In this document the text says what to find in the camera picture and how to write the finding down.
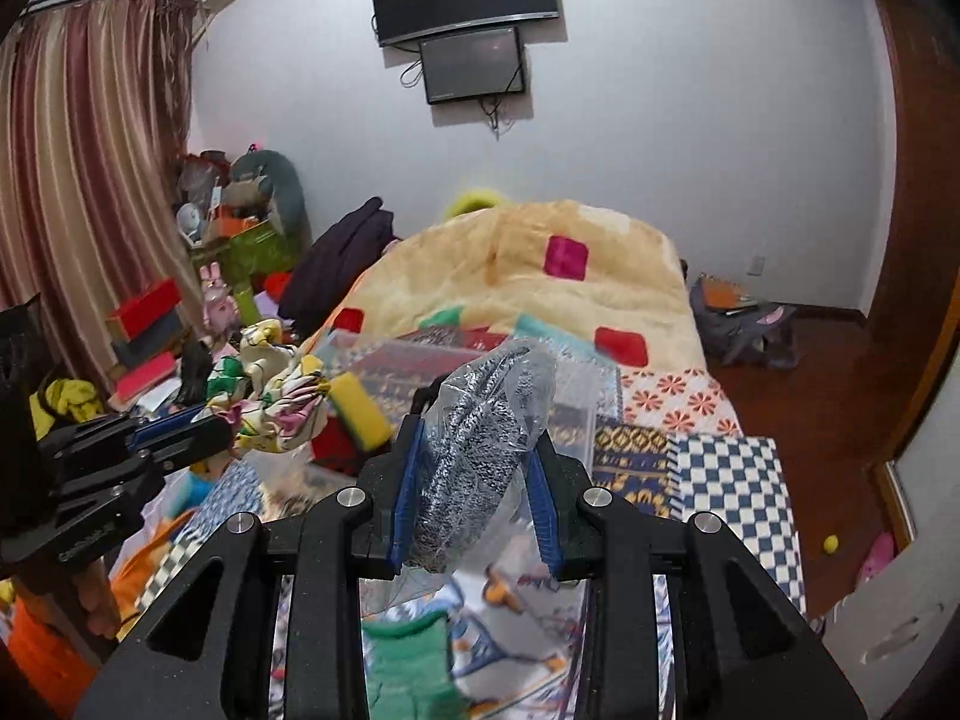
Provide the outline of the person's left hand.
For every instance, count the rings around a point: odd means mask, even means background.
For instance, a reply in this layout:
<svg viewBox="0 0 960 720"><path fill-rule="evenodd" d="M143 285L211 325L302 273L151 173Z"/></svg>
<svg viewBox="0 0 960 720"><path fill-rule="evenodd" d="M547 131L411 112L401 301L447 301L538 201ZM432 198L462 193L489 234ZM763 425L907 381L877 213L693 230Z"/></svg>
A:
<svg viewBox="0 0 960 720"><path fill-rule="evenodd" d="M83 608L80 621L93 635L99 635L104 639L114 639L121 627L121 615L116 598L114 598L110 589L104 561L98 559L93 564L89 564L84 571L74 575L71 582L75 585L73 596L80 601ZM13 587L18 598L23 601L26 610L34 619L52 626L59 632L64 632L64 628L60 626L59 622L55 621L52 606L45 596L32 593L18 577L13 579Z"/></svg>

